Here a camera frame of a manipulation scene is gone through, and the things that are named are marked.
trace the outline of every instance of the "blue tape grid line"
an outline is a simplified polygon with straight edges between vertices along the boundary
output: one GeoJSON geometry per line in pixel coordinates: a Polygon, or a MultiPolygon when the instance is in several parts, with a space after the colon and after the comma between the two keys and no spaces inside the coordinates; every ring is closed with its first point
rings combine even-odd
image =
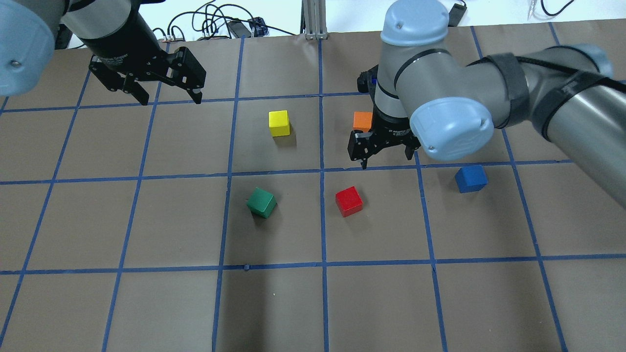
{"type": "Polygon", "coordinates": [[[126,236],[124,237],[124,244],[122,245],[120,264],[117,269],[117,275],[115,276],[115,285],[113,286],[113,295],[111,297],[111,306],[109,308],[109,314],[106,319],[105,335],[102,340],[102,352],[106,351],[106,347],[109,342],[109,333],[111,331],[111,323],[113,322],[113,313],[115,312],[115,303],[117,301],[118,291],[120,289],[120,281],[122,275],[122,269],[124,268],[124,261],[126,260],[126,250],[128,249],[128,240],[130,239],[130,233],[133,229],[133,220],[135,218],[135,210],[137,208],[137,200],[139,199],[139,193],[141,190],[141,182],[143,180],[143,169],[146,165],[146,156],[148,155],[148,146],[150,144],[150,135],[152,133],[152,126],[154,124],[155,113],[157,112],[158,97],[161,93],[161,82],[158,83],[155,94],[155,101],[152,104],[152,111],[150,113],[150,122],[148,123],[148,130],[146,132],[146,138],[143,144],[143,154],[141,155],[141,164],[139,167],[139,174],[137,177],[137,185],[135,187],[135,196],[133,197],[133,204],[130,208],[130,215],[128,216],[128,226],[126,227],[126,236]]]}
{"type": "MultiPolygon", "coordinates": [[[[554,163],[572,163],[571,160],[530,160],[525,162],[516,162],[517,165],[545,165],[554,163]]],[[[475,162],[475,163],[441,163],[420,165],[421,168],[444,168],[444,167],[464,167],[472,165],[482,166],[507,166],[511,162],[475,162]]],[[[372,166],[368,167],[365,172],[378,170],[415,170],[417,165],[390,165],[390,166],[372,166]]],[[[231,176],[258,176],[258,175],[283,175],[291,173],[326,173],[326,172],[346,172],[346,171],[363,171],[361,167],[348,168],[305,168],[295,170],[268,170],[268,171],[246,171],[232,172],[231,176]]],[[[116,182],[116,181],[137,181],[137,180],[165,180],[165,179],[199,179],[205,177],[228,177],[227,172],[219,173],[189,173],[178,175],[149,175],[149,176],[126,176],[126,177],[92,177],[85,179],[58,179],[56,184],[71,184],[76,182],[116,182]]],[[[31,185],[31,184],[50,184],[52,180],[19,180],[19,181],[0,181],[0,185],[31,185]]]]}
{"type": "Polygon", "coordinates": [[[441,347],[443,352],[448,352],[448,340],[446,339],[446,327],[443,322],[443,308],[441,307],[441,295],[439,293],[439,279],[437,277],[437,259],[434,255],[433,237],[430,228],[430,219],[428,217],[428,206],[426,205],[426,192],[424,191],[424,182],[422,178],[422,166],[419,161],[419,155],[414,153],[415,165],[418,171],[419,198],[422,204],[422,213],[424,215],[424,226],[426,227],[426,241],[428,243],[428,257],[431,265],[431,274],[433,276],[434,301],[437,309],[437,320],[439,321],[439,334],[441,335],[441,347]]]}
{"type": "MultiPolygon", "coordinates": [[[[554,37],[555,42],[558,44],[558,38],[556,36],[556,32],[554,32],[553,30],[553,26],[552,24],[550,24],[550,28],[552,30],[552,35],[554,37]]],[[[472,32],[472,36],[474,37],[474,43],[476,44],[476,50],[478,51],[478,55],[479,57],[482,59],[483,58],[483,52],[480,48],[480,43],[478,41],[478,37],[476,36],[476,31],[474,29],[474,27],[471,27],[471,32],[472,32]]],[[[533,221],[530,217],[530,211],[528,210],[528,204],[526,202],[526,197],[524,195],[524,189],[522,187],[521,184],[521,179],[520,179],[520,174],[518,173],[517,170],[517,162],[515,161],[515,157],[513,156],[513,151],[511,149],[511,144],[508,140],[508,137],[506,135],[506,131],[504,129],[502,129],[502,135],[504,137],[505,140],[505,145],[506,145],[506,151],[508,153],[509,159],[510,159],[510,164],[511,164],[511,168],[513,169],[513,175],[515,176],[515,182],[517,183],[517,188],[520,194],[520,199],[521,199],[521,203],[522,206],[524,208],[524,213],[526,215],[526,221],[528,223],[528,230],[530,231],[530,237],[531,240],[533,241],[533,246],[535,247],[535,255],[536,255],[536,261],[539,264],[539,270],[541,272],[541,278],[543,279],[543,285],[546,291],[546,296],[548,298],[548,304],[550,306],[550,311],[552,313],[552,318],[554,320],[554,324],[557,330],[557,336],[561,345],[561,350],[563,352],[567,352],[567,345],[565,344],[565,338],[563,336],[563,330],[561,329],[561,324],[558,318],[558,314],[557,314],[557,309],[555,307],[554,304],[554,299],[552,297],[552,290],[550,289],[550,283],[548,282],[548,276],[546,274],[546,270],[545,270],[545,266],[543,265],[543,258],[541,256],[541,250],[539,248],[539,244],[537,242],[537,237],[535,234],[535,227],[533,226],[533,221]]]]}
{"type": "Polygon", "coordinates": [[[561,41],[558,40],[557,31],[554,29],[554,24],[552,24],[552,22],[548,22],[548,26],[550,27],[550,32],[552,32],[552,38],[554,38],[554,42],[557,45],[561,45],[561,41]]]}
{"type": "MultiPolygon", "coordinates": [[[[241,83],[241,67],[244,62],[244,43],[245,37],[241,38],[239,46],[239,62],[237,63],[237,83],[235,85],[235,99],[233,101],[233,119],[230,127],[230,146],[228,149],[228,172],[226,197],[224,201],[224,219],[222,222],[222,243],[220,246],[220,267],[224,266],[224,255],[226,250],[226,233],[228,229],[228,208],[230,207],[230,185],[233,177],[233,150],[235,148],[235,129],[237,127],[237,107],[239,105],[239,86],[241,83]]],[[[215,289],[215,309],[213,310],[213,335],[211,337],[211,350],[215,351],[217,347],[217,328],[220,317],[220,300],[222,297],[222,278],[223,269],[219,269],[217,273],[217,288],[215,289]]]]}
{"type": "MultiPolygon", "coordinates": [[[[319,204],[320,204],[320,225],[322,242],[322,263],[326,263],[326,201],[324,198],[324,74],[322,59],[322,40],[317,40],[317,70],[319,72],[319,204]]],[[[328,270],[326,266],[322,268],[322,309],[324,311],[324,352],[329,352],[330,341],[328,332],[328,270]]]]}
{"type": "MultiPolygon", "coordinates": [[[[615,254],[566,254],[561,256],[542,256],[544,261],[588,261],[626,259],[626,253],[615,254]]],[[[446,258],[435,259],[438,264],[477,264],[502,262],[536,262],[536,256],[531,257],[481,257],[481,258],[446,258]]],[[[337,261],[337,262],[293,262],[280,264],[253,264],[250,270],[292,269],[295,267],[344,267],[344,266],[395,266],[395,265],[432,265],[430,259],[394,259],[385,261],[337,261]]],[[[122,272],[183,272],[183,271],[231,271],[243,270],[244,265],[209,265],[209,266],[165,266],[165,267],[125,267],[122,272]]],[[[118,268],[101,267],[92,269],[36,269],[26,270],[25,275],[54,275],[54,274],[111,274],[117,273],[118,268]]],[[[20,275],[20,270],[0,271],[3,275],[20,275]]]]}
{"type": "MultiPolygon", "coordinates": [[[[50,180],[50,186],[48,187],[48,193],[46,193],[46,198],[44,199],[43,206],[41,207],[41,212],[39,213],[39,219],[37,220],[37,225],[35,226],[35,231],[33,233],[33,238],[31,239],[30,246],[28,247],[28,252],[26,253],[26,258],[24,259],[24,265],[22,265],[22,269],[19,273],[18,283],[15,287],[15,291],[13,292],[13,298],[11,299],[11,304],[9,306],[9,311],[7,312],[6,318],[4,320],[2,332],[0,333],[0,348],[2,347],[2,343],[4,342],[4,336],[6,334],[6,330],[9,326],[9,322],[11,320],[11,315],[13,313],[13,309],[15,308],[15,302],[18,300],[19,290],[21,289],[22,282],[24,280],[24,275],[26,274],[26,268],[28,267],[28,262],[30,261],[31,254],[33,253],[33,248],[35,247],[35,242],[37,241],[37,236],[39,234],[39,229],[41,228],[41,223],[43,221],[44,214],[46,213],[46,208],[48,207],[48,202],[50,200],[50,195],[52,194],[52,189],[54,187],[54,182],[56,180],[57,175],[59,174],[59,168],[61,167],[61,161],[63,160],[63,155],[68,146],[69,135],[72,132],[72,128],[74,127],[74,121],[76,121],[76,115],[78,114],[78,108],[80,107],[80,103],[83,100],[83,95],[85,93],[85,88],[87,87],[87,82],[89,81],[90,73],[87,72],[85,76],[85,80],[83,82],[83,87],[81,89],[80,95],[78,96],[78,101],[76,102],[76,106],[74,106],[74,113],[72,114],[72,119],[69,122],[68,131],[65,134],[65,139],[63,140],[63,146],[61,147],[61,153],[59,154],[59,159],[57,159],[56,166],[54,168],[54,174],[52,179],[50,180]]],[[[6,105],[8,98],[4,100],[3,107],[6,105]]]]}
{"type": "MultiPolygon", "coordinates": [[[[351,95],[367,95],[367,93],[359,93],[354,91],[348,91],[343,93],[318,93],[318,94],[300,94],[300,95],[275,95],[275,96],[250,96],[250,97],[237,97],[238,101],[250,101],[250,100],[276,100],[276,99],[298,99],[298,98],[318,98],[324,96],[351,96],[351,95]]],[[[203,103],[219,103],[223,101],[235,101],[235,98],[216,98],[216,99],[203,99],[203,103]]],[[[147,105],[174,105],[174,104],[194,104],[193,100],[175,100],[175,101],[151,101],[147,105]]],[[[124,104],[104,104],[104,105],[85,105],[80,106],[79,109],[101,109],[101,108],[124,108],[128,106],[141,106],[139,103],[124,103],[124,104]]],[[[53,110],[74,110],[75,106],[56,106],[49,108],[22,108],[22,109],[7,109],[5,113],[20,113],[29,111],[53,111],[53,110]]]]}

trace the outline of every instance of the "blue block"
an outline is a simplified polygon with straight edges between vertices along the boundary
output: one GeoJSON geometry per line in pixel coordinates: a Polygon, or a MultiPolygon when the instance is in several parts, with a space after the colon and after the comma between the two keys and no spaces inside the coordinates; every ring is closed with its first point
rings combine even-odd
{"type": "Polygon", "coordinates": [[[477,192],[487,184],[487,174],[482,165],[461,167],[454,176],[459,192],[477,192]]]}

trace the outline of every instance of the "power adapter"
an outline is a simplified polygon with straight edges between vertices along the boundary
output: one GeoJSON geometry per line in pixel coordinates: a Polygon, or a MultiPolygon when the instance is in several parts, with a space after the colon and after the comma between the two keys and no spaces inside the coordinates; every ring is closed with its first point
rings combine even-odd
{"type": "Polygon", "coordinates": [[[452,9],[450,10],[450,20],[448,21],[448,27],[458,26],[467,9],[468,7],[465,5],[454,4],[452,9]]]}

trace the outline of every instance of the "light blue joint cap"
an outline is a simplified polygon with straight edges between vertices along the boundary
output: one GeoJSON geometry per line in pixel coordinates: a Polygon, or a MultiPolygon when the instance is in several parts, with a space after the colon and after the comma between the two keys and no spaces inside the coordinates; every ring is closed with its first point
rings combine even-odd
{"type": "Polygon", "coordinates": [[[613,63],[608,59],[607,52],[601,47],[593,44],[577,44],[571,45],[571,47],[589,55],[598,68],[600,68],[601,75],[613,78],[613,63]]]}
{"type": "Polygon", "coordinates": [[[0,0],[0,95],[33,89],[54,53],[46,23],[13,0],[0,0]]]}
{"type": "Polygon", "coordinates": [[[448,11],[437,0],[398,0],[387,10],[381,39],[395,46],[436,43],[448,35],[448,22],[448,11]]]}
{"type": "Polygon", "coordinates": [[[489,110],[476,100],[457,96],[420,106],[410,124],[426,154],[444,162],[474,153],[493,136],[489,110]]]}

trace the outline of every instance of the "metal post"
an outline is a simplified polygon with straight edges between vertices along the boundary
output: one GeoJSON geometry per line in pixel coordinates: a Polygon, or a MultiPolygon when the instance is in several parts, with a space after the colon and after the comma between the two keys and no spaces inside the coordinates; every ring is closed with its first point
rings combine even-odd
{"type": "Polygon", "coordinates": [[[326,0],[302,0],[304,13],[304,37],[306,39],[327,39],[326,0]]]}

